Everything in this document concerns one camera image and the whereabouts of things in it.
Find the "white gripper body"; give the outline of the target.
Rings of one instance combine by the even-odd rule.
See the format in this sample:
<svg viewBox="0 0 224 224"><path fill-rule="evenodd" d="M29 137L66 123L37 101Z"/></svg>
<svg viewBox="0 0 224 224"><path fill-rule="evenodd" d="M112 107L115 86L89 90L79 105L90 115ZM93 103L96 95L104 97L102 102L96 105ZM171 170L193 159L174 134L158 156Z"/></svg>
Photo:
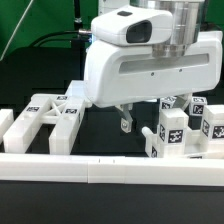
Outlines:
<svg viewBox="0 0 224 224"><path fill-rule="evenodd" d="M222 33L200 30L201 4L129 4L92 20L85 95L98 107L210 90Z"/></svg>

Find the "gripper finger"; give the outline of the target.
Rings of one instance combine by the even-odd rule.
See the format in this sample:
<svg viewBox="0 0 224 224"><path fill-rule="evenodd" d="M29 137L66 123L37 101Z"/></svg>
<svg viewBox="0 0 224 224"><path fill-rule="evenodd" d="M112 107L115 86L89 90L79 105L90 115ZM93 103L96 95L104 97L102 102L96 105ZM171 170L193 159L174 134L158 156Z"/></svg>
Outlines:
<svg viewBox="0 0 224 224"><path fill-rule="evenodd" d="M118 113L121 116L121 129L124 132L130 132L132 129L133 119L130 114L132 108L132 104L122 104L116 106L116 109L118 110Z"/></svg>
<svg viewBox="0 0 224 224"><path fill-rule="evenodd" d="M191 102L191 99L192 99L191 93L178 95L176 97L173 107L185 110L188 107L189 103Z"/></svg>

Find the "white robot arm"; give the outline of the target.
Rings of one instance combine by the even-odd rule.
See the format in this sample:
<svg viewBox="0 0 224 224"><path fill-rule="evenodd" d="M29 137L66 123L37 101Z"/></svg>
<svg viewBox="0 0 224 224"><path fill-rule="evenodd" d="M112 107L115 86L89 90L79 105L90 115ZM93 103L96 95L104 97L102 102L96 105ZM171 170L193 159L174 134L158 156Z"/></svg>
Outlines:
<svg viewBox="0 0 224 224"><path fill-rule="evenodd" d="M130 0L93 19L85 62L85 95L115 106L132 129L136 102L210 90L220 80L222 33L202 31L205 0Z"/></svg>

